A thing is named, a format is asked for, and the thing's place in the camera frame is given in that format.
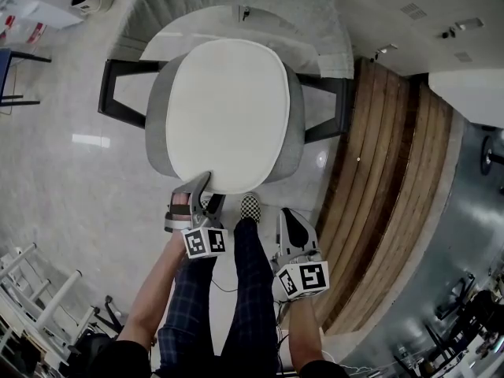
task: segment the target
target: person's right arm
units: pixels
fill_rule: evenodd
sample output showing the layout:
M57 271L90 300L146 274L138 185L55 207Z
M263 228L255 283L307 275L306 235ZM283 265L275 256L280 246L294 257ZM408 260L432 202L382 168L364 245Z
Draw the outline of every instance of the person's right arm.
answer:
M348 377L339 365L324 360L321 335L310 297L291 303L289 348L292 365L301 378Z

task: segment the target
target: plaid pants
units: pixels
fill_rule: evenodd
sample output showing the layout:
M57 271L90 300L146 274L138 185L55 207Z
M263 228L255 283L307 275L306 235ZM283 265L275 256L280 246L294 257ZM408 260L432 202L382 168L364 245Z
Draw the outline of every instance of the plaid pants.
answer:
M168 316L157 334L160 377L219 372L275 376L278 369L273 274L251 218L235 229L238 299L228 338L218 358L209 326L209 290L216 258L186 259L176 276Z

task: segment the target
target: gray floor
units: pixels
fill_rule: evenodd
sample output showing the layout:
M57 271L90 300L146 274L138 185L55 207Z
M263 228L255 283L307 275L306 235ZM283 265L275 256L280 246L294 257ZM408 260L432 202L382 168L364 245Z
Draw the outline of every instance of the gray floor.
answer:
M432 347L424 323L442 334L453 321L437 320L435 308L447 300L451 288L467 272L476 277L478 287L484 287L489 269L500 262L504 198L498 189L504 168L494 165L488 176L481 175L481 142L487 134L497 138L496 132L466 124L449 202L419 267L384 318L343 361L345 365L385 366L382 371L386 375L402 372L398 365L390 365L393 355L398 355L398 345L419 356ZM495 148L504 152L502 143L496 143ZM367 373L369 370L363 369L356 376Z
M64 303L75 317L82 316L87 302L99 305L107 294L127 313L169 238L163 231L164 213L172 189L181 183L150 167L143 130L97 113L107 51L127 4L118 1L108 13L53 34L52 43L37 50L53 63L23 61L12 69L6 93L25 93L25 98L43 102L0 113L0 251L36 242L39 253L31 263L54 286L79 269L83 279L78 295ZM273 38L243 26L236 31L231 22L229 8L178 20L151 43L144 58L169 60L209 39L242 36L268 44L297 70L310 69L309 46L291 46L285 35ZM145 111L154 77L123 78L116 98ZM334 96L310 88L305 96L307 127L333 116ZM336 147L337 139L309 144L292 177L256 190L265 204L260 235L267 255L276 249L280 207L316 218ZM238 219L238 209L239 197L228 197L224 224L229 228ZM236 286L234 268L232 253L219 258L214 279L224 289ZM219 353L235 294L213 286L210 303Z

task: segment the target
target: black sleeve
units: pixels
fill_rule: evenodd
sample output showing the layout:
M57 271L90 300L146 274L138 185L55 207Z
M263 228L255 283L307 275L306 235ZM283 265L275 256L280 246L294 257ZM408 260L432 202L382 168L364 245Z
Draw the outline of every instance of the black sleeve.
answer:
M343 367L325 360L309 362L301 368L299 376L301 378L348 378Z
M134 376L150 378L149 354L144 346L121 340L112 342L96 356L90 368L91 378Z

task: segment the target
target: gray fabric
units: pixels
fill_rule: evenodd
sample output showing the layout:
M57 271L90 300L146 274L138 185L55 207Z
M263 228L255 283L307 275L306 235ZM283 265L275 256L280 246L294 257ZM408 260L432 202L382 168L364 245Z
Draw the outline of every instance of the gray fabric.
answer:
M263 9L298 29L297 40L313 45L320 55L323 77L353 78L350 38L335 0L135 0L109 58L138 61L149 41L175 19L211 6L236 5Z
M173 80L186 56L185 54L170 61L159 72L150 91L145 124L146 151L150 164L159 173L176 178L178 176L173 170L166 146L166 114ZM292 175L298 169L305 144L305 103L301 84L292 69L288 66L285 66L285 69L291 97L289 121L280 154L265 180L266 183Z

